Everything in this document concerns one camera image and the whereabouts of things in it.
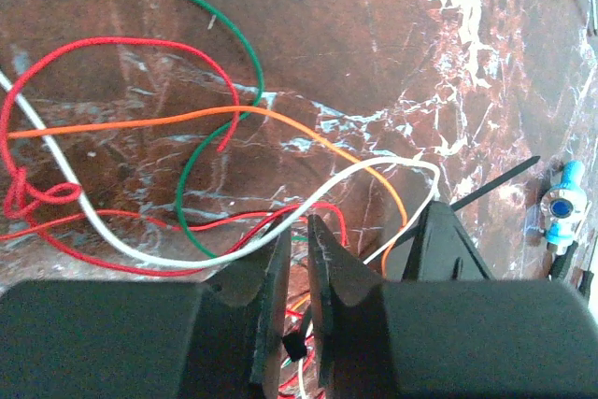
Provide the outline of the black zip tie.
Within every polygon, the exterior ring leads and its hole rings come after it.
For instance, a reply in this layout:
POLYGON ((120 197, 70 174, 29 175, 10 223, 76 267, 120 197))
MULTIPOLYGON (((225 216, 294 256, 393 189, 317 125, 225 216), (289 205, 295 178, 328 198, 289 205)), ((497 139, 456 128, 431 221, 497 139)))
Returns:
MULTIPOLYGON (((485 195, 486 193, 491 192, 493 189, 501 186, 502 184, 506 183, 507 181, 511 180, 512 178, 516 177, 517 175, 523 173, 533 165, 537 164, 540 160, 540 156, 532 156, 529 159, 525 160, 521 164, 516 165, 515 167, 511 168, 510 170, 506 171, 504 174, 500 175, 499 177, 493 179, 492 181, 482 185, 477 190, 467 194, 462 199, 452 203, 450 207, 453 211, 458 211, 461 208, 473 203, 481 196, 485 195)), ((293 329, 291 332, 286 334, 282 338, 282 343, 284 349, 287 352, 288 357, 292 362, 297 362, 300 359, 303 359, 307 356, 307 347, 306 347, 306 339, 308 333, 308 326, 312 322, 312 309, 309 306, 306 309, 306 312, 301 316, 301 323, 293 329)))

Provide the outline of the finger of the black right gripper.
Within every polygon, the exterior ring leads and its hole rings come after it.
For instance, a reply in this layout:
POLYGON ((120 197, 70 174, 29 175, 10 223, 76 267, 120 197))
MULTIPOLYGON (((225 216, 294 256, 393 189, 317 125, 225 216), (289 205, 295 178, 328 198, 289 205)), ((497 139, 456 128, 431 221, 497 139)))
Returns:
POLYGON ((417 223, 396 244, 410 244, 404 266, 387 261, 386 276, 402 281, 489 280, 493 278, 462 223, 446 203, 430 202, 417 223))

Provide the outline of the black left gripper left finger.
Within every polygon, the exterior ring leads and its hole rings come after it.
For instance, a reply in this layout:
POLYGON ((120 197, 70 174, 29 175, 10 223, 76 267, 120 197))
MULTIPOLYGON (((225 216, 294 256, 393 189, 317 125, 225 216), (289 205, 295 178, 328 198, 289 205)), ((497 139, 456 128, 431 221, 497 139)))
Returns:
POLYGON ((1 298, 5 398, 274 398, 291 235, 203 282, 24 281, 1 298))

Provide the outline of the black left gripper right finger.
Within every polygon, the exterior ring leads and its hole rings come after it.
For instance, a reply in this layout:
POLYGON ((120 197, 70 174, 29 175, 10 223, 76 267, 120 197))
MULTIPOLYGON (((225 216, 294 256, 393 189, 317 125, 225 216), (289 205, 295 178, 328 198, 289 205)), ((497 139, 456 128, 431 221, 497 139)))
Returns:
POLYGON ((545 280, 395 282, 308 220, 318 382, 330 398, 593 398, 597 324, 545 280))

